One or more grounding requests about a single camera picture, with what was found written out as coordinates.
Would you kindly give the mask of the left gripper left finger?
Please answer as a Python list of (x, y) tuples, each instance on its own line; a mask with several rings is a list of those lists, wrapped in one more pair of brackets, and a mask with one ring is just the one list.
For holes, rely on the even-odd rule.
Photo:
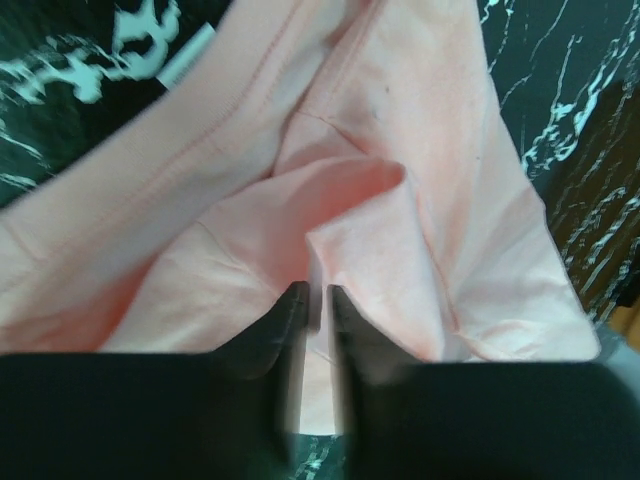
[(291, 284), (211, 352), (4, 356), (2, 477), (288, 477), (308, 297)]

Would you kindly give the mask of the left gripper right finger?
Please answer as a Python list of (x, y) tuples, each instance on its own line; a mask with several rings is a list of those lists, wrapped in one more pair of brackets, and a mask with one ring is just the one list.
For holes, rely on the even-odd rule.
[(423, 363), (331, 288), (349, 479), (635, 479), (639, 403), (588, 362)]

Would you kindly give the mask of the salmon pink t-shirt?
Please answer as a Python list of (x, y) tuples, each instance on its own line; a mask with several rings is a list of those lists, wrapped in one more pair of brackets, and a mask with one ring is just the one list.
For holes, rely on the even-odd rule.
[(300, 429), (342, 428), (328, 288), (426, 362), (599, 353), (473, 1), (237, 1), (185, 79), (1, 216), (1, 349), (210, 351), (311, 285)]

